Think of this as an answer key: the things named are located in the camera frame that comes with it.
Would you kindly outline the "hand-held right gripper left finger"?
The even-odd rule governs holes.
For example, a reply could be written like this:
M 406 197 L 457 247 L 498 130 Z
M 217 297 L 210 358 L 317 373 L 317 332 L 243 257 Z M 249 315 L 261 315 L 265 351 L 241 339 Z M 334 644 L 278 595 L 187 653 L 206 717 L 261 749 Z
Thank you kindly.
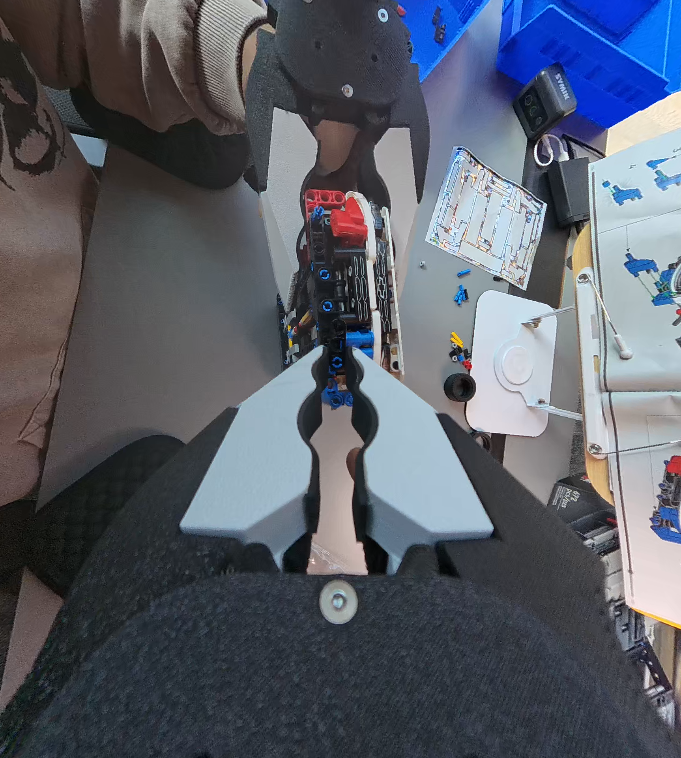
M 244 400 L 180 522 L 186 535 L 266 546 L 305 569 L 319 515 L 325 350 L 319 346 Z

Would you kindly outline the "white book stand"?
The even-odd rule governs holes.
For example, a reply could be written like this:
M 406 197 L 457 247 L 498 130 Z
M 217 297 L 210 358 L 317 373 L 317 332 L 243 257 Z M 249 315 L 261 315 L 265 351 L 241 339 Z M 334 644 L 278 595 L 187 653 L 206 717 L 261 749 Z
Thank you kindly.
M 468 423 L 536 437 L 551 415 L 582 422 L 590 462 L 615 501 L 656 493 L 668 462 L 681 477 L 681 218 L 590 235 L 591 264 L 574 281 L 578 412 L 551 399 L 556 333 L 566 309 L 499 293 L 478 300 Z

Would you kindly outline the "toy car instruction booklet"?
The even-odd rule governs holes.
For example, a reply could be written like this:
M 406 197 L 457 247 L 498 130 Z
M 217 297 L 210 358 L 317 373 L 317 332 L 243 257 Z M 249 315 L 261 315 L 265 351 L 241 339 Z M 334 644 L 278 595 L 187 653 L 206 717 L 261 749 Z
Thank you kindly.
M 681 629 L 681 129 L 593 163 L 589 187 L 584 440 L 608 469 L 625 599 Z

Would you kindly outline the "black rounded block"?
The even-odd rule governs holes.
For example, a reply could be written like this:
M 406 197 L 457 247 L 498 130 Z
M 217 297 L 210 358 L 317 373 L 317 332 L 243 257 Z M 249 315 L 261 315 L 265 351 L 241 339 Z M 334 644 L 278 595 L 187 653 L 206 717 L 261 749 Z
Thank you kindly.
M 513 100 L 513 110 L 529 142 L 549 133 L 573 114 L 578 100 L 563 65 L 542 69 Z

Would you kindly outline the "toy car box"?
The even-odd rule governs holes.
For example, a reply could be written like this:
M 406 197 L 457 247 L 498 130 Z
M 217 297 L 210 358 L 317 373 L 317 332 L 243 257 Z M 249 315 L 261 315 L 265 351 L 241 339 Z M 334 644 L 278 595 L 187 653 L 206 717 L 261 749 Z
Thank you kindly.
M 632 610 L 625 601 L 616 511 L 586 475 L 558 480 L 547 506 L 602 561 L 604 597 L 619 645 L 658 715 L 681 735 L 681 630 Z

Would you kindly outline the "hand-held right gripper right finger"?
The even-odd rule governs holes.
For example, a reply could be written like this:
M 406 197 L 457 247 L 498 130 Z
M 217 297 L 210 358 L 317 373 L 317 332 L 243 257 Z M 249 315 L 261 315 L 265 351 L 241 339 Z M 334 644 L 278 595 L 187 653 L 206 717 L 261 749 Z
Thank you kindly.
M 395 573 L 413 546 L 492 537 L 494 526 L 438 413 L 351 349 L 355 535 L 369 573 Z

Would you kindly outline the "person's left hand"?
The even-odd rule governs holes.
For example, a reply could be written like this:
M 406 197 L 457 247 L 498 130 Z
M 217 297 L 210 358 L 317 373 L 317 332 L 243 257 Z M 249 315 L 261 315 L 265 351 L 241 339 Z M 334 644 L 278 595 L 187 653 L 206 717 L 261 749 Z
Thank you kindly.
M 342 168 L 354 145 L 358 128 L 353 124 L 322 120 L 314 128 L 318 145 L 316 170 L 328 175 Z

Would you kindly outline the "holographic sticker sheet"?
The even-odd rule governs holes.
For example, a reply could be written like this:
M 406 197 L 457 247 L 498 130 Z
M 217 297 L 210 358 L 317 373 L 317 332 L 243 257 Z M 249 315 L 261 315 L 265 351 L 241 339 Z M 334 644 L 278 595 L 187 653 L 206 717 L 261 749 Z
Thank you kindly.
M 452 150 L 425 241 L 513 287 L 528 289 L 547 203 L 466 147 Z

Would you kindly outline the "black power adapter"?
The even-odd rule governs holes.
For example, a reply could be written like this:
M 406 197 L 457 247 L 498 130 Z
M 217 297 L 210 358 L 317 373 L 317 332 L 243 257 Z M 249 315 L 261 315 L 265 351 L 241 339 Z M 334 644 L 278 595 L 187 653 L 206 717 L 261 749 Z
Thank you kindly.
M 590 220 L 590 158 L 552 161 L 546 171 L 554 215 L 560 229 Z

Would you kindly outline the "grey desk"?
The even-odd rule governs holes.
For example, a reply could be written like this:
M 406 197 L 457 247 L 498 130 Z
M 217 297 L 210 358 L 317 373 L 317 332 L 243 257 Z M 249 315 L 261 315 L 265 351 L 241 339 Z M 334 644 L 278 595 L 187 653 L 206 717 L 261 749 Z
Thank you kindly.
M 523 179 L 514 85 L 495 67 L 502 8 L 489 2 L 423 82 L 428 178 L 400 295 L 406 385 L 461 425 L 461 406 L 442 391 L 446 341 L 453 330 L 470 336 L 477 298 L 506 285 L 474 270 L 470 302 L 456 306 L 456 273 L 467 265 L 425 233 L 453 147 Z M 108 147 L 38 506 L 140 437 L 189 441 L 278 374 L 276 295 L 257 197 L 244 182 L 194 189 Z

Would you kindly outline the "person's left forearm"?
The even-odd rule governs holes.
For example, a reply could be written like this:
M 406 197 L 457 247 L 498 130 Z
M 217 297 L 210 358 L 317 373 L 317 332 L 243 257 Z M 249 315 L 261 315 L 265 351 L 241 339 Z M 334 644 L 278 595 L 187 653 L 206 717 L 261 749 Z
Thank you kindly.
M 86 88 L 158 132 L 192 119 L 245 132 L 241 57 L 261 2 L 0 1 L 0 17 L 48 87 Z

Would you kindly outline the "black mesh pad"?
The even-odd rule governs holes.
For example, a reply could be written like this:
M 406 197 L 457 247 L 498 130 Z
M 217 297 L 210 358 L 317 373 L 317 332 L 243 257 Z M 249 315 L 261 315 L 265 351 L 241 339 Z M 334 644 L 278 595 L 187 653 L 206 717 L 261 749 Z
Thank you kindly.
M 37 488 L 0 507 L 0 580 L 26 567 L 64 597 L 116 514 L 181 448 L 174 437 L 146 437 L 110 456 L 38 512 L 32 500 Z

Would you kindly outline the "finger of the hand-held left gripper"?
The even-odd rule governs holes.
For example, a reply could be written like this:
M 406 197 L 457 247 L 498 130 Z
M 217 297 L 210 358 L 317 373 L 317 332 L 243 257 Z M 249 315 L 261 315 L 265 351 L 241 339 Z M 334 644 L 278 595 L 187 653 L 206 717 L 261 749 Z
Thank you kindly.
M 374 160 L 377 172 L 390 198 L 389 211 L 395 262 L 406 264 L 410 234 L 419 208 L 415 191 L 410 131 L 407 128 L 389 129 L 374 147 Z
M 295 278 L 299 270 L 296 240 L 305 218 L 300 191 L 315 167 L 317 149 L 300 115 L 273 110 L 267 187 L 260 206 L 276 278 Z

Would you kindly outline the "blue plastic bin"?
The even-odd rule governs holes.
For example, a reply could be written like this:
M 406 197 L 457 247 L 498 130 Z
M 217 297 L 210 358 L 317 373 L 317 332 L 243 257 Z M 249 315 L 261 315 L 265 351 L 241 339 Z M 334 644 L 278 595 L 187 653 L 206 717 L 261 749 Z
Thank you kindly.
M 525 86 L 560 64 L 610 128 L 681 91 L 681 1 L 505 1 L 497 70 Z
M 412 62 L 419 66 L 419 80 L 432 73 L 482 12 L 488 1 L 400 1 L 402 20 L 410 31 Z M 433 39 L 431 18 L 436 5 L 443 9 L 447 25 L 442 45 Z

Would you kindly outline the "toy brick race car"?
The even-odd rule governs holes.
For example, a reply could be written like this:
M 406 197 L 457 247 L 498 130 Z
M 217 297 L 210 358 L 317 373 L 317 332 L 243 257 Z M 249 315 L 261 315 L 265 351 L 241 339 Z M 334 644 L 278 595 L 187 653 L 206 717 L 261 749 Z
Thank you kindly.
M 297 239 L 299 270 L 289 307 L 277 298 L 284 368 L 327 348 L 331 322 L 346 322 L 346 352 L 357 349 L 401 379 L 404 356 L 389 209 L 358 192 L 305 189 L 305 223 Z M 347 369 L 328 374 L 322 402 L 354 403 Z

